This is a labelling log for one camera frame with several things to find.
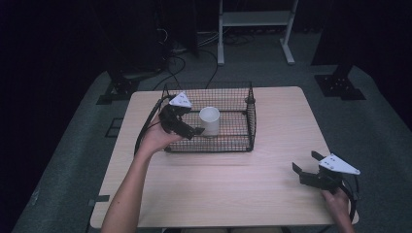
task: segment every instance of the human arm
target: human arm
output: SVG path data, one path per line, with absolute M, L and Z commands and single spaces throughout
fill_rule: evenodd
M 355 233 L 354 226 L 349 218 L 349 198 L 346 193 L 340 188 L 337 188 L 334 194 L 328 190 L 321 190 L 321 193 L 326 200 L 327 209 L 336 223 L 339 233 Z
M 166 133 L 156 116 L 150 124 L 139 149 L 114 196 L 103 220 L 101 232 L 135 232 L 139 222 L 143 186 L 149 163 L 155 152 L 182 137 Z

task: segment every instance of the wooden table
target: wooden table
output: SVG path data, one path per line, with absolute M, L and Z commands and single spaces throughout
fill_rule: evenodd
M 295 162 L 318 171 L 311 150 L 329 151 L 299 87 L 254 88 L 257 135 L 252 152 L 177 154 L 160 151 L 149 166 L 139 227 L 281 226 L 331 224 L 316 188 L 299 183 Z M 161 96 L 136 92 L 120 134 L 90 225 L 100 228 L 133 159 L 136 138 Z

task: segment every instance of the white triangular marker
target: white triangular marker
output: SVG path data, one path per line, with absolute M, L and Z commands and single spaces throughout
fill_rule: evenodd
M 340 159 L 338 156 L 334 155 L 333 153 L 321 161 L 319 161 L 319 165 L 325 167 L 326 169 L 333 171 L 333 172 L 341 172 L 347 174 L 354 174 L 360 175 L 361 171 L 354 168 L 347 162 Z
M 184 92 L 181 92 L 173 98 L 170 102 L 170 105 L 173 106 L 179 106 L 179 107 L 186 107 L 186 108 L 191 108 L 191 102 L 188 100 L 188 97 L 185 95 Z

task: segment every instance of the white cup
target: white cup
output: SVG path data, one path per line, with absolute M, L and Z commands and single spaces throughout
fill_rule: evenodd
M 218 136 L 221 113 L 215 107 L 206 107 L 200 110 L 199 113 L 201 119 L 201 127 L 205 130 L 202 135 L 204 136 Z

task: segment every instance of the wire mesh basket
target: wire mesh basket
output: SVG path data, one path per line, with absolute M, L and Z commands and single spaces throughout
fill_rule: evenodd
M 215 107 L 220 113 L 218 136 L 195 135 L 191 140 L 172 143 L 169 152 L 236 152 L 252 151 L 255 143 L 257 116 L 252 83 L 167 83 L 162 96 L 184 91 L 192 104 L 182 116 L 191 127 L 201 127 L 200 110 Z

